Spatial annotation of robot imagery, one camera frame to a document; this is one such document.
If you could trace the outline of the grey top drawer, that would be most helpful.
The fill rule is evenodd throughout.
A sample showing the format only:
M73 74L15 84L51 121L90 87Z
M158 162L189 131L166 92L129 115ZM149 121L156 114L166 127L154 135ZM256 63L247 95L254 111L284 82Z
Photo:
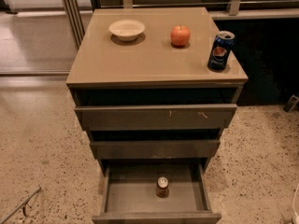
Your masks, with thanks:
M223 129L235 104L77 106L86 131Z

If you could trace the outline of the grey drawer cabinet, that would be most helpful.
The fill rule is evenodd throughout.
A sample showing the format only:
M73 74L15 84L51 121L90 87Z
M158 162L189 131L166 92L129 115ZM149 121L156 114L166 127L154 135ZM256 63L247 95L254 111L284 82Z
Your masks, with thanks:
M120 41L108 30L110 24L120 20L141 21L145 31L134 41ZM190 29L191 37L185 47L176 47L171 43L171 31L177 25ZM207 61L217 32L216 24L203 7L97 9L66 85L76 107L236 105L248 77L233 54L229 55L223 71L208 69ZM87 133L91 144L102 141L220 141L221 133L226 128L82 130ZM102 168L112 163L134 161L191 161L207 168L211 158L96 159Z

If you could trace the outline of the grey middle drawer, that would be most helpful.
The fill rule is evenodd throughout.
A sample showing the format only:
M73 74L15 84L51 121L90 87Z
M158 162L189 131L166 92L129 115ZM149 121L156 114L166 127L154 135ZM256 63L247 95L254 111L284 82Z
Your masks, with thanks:
M213 157L219 140L102 141L91 142L98 159L178 159Z

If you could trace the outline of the grey open bottom drawer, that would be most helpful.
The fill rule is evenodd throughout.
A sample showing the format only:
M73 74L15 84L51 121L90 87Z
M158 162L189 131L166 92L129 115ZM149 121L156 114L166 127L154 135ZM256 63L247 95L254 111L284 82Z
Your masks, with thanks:
M156 195L160 176L169 195ZM198 164L133 164L107 168L103 204L94 224L217 224L211 210L204 172Z

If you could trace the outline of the orange soda can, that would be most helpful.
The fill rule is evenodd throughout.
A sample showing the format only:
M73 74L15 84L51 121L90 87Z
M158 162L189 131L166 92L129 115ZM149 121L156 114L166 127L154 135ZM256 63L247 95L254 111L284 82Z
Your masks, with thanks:
M156 195L160 198L166 198L169 195L169 181L165 176L157 179Z

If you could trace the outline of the blue pepsi can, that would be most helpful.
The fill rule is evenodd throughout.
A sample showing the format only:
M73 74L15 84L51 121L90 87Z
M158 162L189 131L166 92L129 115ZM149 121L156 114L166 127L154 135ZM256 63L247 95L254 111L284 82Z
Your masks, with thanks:
M210 51L207 67L213 71L226 68L227 60L235 42L235 35L229 31L219 31Z

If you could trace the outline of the red apple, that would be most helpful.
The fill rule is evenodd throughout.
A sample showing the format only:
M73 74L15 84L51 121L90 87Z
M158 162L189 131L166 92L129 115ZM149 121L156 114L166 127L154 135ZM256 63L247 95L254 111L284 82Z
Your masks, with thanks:
M177 25L171 31L171 43L176 47L185 47L191 37L190 29L185 25Z

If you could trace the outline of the white bowl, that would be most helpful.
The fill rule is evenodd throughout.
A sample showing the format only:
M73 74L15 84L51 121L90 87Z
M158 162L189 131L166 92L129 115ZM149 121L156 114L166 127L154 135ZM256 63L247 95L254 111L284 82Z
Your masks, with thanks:
M137 20L120 20L109 25L108 30L120 41L134 41L144 31L145 25Z

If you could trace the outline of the small dark floor object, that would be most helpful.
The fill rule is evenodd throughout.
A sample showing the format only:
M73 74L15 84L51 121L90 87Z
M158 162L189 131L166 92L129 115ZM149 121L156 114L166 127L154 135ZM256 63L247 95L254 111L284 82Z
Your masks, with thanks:
M294 107L297 106L298 102L299 102L299 97L298 97L297 95L293 95L293 96L289 99L289 101L287 102L287 104L285 104L285 105L283 106L283 110L284 110L285 112L290 112Z

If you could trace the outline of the metal rod on floor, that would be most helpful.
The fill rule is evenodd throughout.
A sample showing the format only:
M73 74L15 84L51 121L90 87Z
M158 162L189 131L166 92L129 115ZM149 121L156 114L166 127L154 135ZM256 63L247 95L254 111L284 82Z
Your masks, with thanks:
M6 214L5 216L3 216L0 219L0 224L5 224L14 214L16 214L20 209L25 208L25 206L29 203L29 201L35 196L37 195L40 191L42 190L42 188L39 186L34 192L32 192L31 194L29 194L29 196L27 198L25 198L23 201L21 201L14 209L12 209L8 214Z

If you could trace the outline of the metal window frame post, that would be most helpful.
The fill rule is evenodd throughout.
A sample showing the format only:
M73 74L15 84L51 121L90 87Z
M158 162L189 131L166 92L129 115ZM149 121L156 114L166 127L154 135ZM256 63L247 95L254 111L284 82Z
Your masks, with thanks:
M79 49L84 37L84 26L78 9L77 0L62 0L64 11L68 18L74 43Z

